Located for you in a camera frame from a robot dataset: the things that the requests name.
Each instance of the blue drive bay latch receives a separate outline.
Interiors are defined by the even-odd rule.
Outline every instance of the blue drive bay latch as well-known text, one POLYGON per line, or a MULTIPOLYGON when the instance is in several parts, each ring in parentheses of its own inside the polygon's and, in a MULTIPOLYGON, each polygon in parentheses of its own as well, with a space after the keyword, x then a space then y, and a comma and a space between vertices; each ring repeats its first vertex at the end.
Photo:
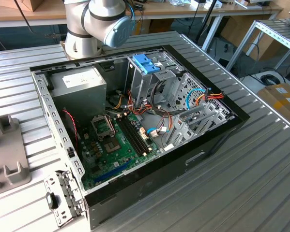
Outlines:
POLYGON ((160 67, 155 66, 144 54, 133 56, 133 60, 146 74, 155 73, 161 70, 160 67))

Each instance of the wooden shelf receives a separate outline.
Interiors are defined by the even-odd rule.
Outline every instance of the wooden shelf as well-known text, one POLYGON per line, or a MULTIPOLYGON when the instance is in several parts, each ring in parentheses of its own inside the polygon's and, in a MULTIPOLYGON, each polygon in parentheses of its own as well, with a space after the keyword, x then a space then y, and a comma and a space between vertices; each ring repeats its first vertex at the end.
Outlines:
MULTIPOLYGON (((222 8, 216 9, 214 13, 248 13, 248 12, 263 12, 263 11, 280 11, 282 8, 277 5, 270 7, 264 7, 259 10, 246 10, 236 4, 224 4, 222 8)), ((175 7, 168 2, 157 3, 149 2, 144 4, 144 15, 150 18, 151 15, 168 15, 172 18, 172 15, 192 15, 195 12, 195 8, 186 4, 185 6, 175 7)), ((204 8, 198 9, 198 14, 205 14, 207 10, 204 8)), ((49 20, 49 19, 66 19, 65 7, 62 0, 45 0, 34 12, 24 12, 28 20, 49 20)), ((139 11, 135 11, 135 15, 141 15, 139 11)), ((7 8, 0 6, 0 21, 22 21, 23 18, 17 9, 7 8)))

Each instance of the blue wire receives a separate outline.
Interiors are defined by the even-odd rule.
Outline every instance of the blue wire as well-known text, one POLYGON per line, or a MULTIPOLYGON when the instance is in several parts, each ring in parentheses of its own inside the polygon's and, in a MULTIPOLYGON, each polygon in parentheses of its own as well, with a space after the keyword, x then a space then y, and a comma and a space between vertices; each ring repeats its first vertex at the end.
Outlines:
POLYGON ((188 108, 188 110, 190 110, 190 106, 189 106, 189 99, 190 99, 190 96, 191 96, 191 94, 192 94, 192 92, 193 91, 203 91, 203 92, 205 92, 206 90, 204 90, 204 89, 202 89, 202 88, 194 88, 193 90, 191 90, 189 93, 188 93, 188 96, 187 96, 187 98, 186 98, 186 100, 185 100, 185 103, 186 103, 186 105, 187 105, 187 108, 188 108))
POLYGON ((149 134, 151 131, 154 131, 154 130, 158 130, 158 128, 150 128, 147 130, 147 134, 149 134))
POLYGON ((132 15, 133 15, 133 29, 134 30, 134 27, 135 27, 135 13, 134 13, 134 9, 133 7, 131 6, 131 4, 127 3, 131 9, 131 12, 132 12, 132 15))

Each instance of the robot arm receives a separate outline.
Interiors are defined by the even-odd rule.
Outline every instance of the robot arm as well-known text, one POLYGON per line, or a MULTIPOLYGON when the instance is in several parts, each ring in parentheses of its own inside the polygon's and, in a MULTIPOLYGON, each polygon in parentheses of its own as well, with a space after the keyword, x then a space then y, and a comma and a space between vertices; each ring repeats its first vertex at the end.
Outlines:
POLYGON ((65 0, 68 33, 65 51, 73 58, 98 54, 97 40, 121 46, 132 31, 123 0, 65 0))

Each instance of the slotted metal table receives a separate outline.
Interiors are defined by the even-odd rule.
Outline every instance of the slotted metal table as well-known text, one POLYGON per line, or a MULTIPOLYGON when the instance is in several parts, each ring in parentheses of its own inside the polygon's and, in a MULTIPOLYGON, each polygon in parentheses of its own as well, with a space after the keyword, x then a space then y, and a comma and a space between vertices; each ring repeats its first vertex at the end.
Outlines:
MULTIPOLYGON (((131 36, 107 54, 170 44, 241 106, 247 123, 200 165, 106 221, 97 232, 290 231, 290 123, 184 35, 131 36)), ((43 179, 65 166, 35 91, 30 66, 65 61, 59 45, 0 52, 0 115, 21 123, 32 180, 0 194, 0 232, 57 231, 43 179)), ((87 231, 79 217, 64 232, 87 231)))
MULTIPOLYGON (((278 69, 279 66, 290 55, 290 23, 288 20, 274 19, 274 20, 254 21, 250 29, 248 30, 247 34, 244 36, 242 42, 238 46, 237 50, 235 51, 230 62, 226 66, 227 70, 231 70, 236 60, 239 58, 241 51, 246 46, 247 42, 249 41, 249 39, 251 38, 251 36, 253 35, 256 29, 259 29, 261 32, 255 38, 253 44, 258 44, 261 37, 264 34, 267 34, 289 49, 289 51, 283 56, 283 58, 276 64, 275 69, 278 69)), ((247 56, 249 56, 252 50, 255 48, 255 45, 253 44, 250 46, 249 50, 247 51, 246 53, 247 56)))

